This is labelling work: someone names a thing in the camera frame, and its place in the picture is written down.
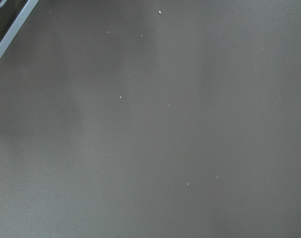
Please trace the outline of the white cup rack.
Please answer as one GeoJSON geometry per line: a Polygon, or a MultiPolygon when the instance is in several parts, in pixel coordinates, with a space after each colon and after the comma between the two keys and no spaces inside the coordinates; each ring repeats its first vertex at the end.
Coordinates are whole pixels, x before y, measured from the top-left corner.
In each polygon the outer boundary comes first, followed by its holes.
{"type": "Polygon", "coordinates": [[[38,0],[0,0],[0,59],[38,0]]]}

